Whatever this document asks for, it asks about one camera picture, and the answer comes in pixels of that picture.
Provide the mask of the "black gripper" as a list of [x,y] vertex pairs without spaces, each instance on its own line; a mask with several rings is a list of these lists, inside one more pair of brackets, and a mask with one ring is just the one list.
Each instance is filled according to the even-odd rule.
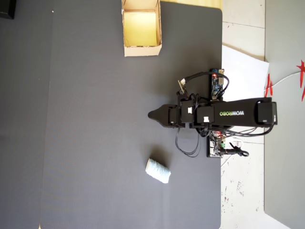
[[180,119],[180,107],[178,105],[173,104],[164,104],[159,108],[150,111],[148,113],[148,117],[157,123],[159,123],[162,127],[165,128],[180,128],[182,127],[181,119]]

